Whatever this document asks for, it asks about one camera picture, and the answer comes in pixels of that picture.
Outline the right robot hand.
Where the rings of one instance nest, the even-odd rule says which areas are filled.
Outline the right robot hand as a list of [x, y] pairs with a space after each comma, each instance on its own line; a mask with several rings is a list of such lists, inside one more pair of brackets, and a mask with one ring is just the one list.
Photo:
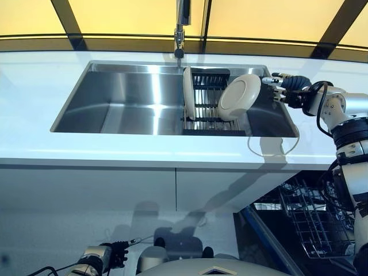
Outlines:
[[301, 109], [306, 103], [311, 87], [309, 78], [274, 72], [262, 78], [262, 83], [273, 87], [273, 100], [287, 104], [294, 109]]

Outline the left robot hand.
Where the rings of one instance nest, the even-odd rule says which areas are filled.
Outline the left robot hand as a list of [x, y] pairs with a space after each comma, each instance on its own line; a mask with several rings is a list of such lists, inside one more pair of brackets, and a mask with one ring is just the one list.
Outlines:
[[127, 241], [116, 241], [112, 243], [112, 255], [110, 257], [110, 268], [117, 269], [123, 268], [124, 262], [127, 261], [126, 254], [128, 248], [141, 242], [141, 239], [132, 239]]

